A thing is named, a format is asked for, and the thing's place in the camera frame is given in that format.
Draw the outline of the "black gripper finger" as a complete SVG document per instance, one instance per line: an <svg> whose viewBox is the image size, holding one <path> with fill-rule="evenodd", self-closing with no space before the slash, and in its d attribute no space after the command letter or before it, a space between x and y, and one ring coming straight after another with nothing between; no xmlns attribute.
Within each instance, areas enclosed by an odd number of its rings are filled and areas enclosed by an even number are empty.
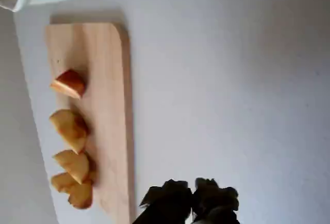
<svg viewBox="0 0 330 224"><path fill-rule="evenodd" d="M238 223L238 196L233 187L220 188L214 179L196 178L192 197L193 223Z"/></svg>
<svg viewBox="0 0 330 224"><path fill-rule="evenodd" d="M185 223L191 214L192 191L186 181L170 179L162 186L151 186L140 207L144 211L135 224Z"/></svg>

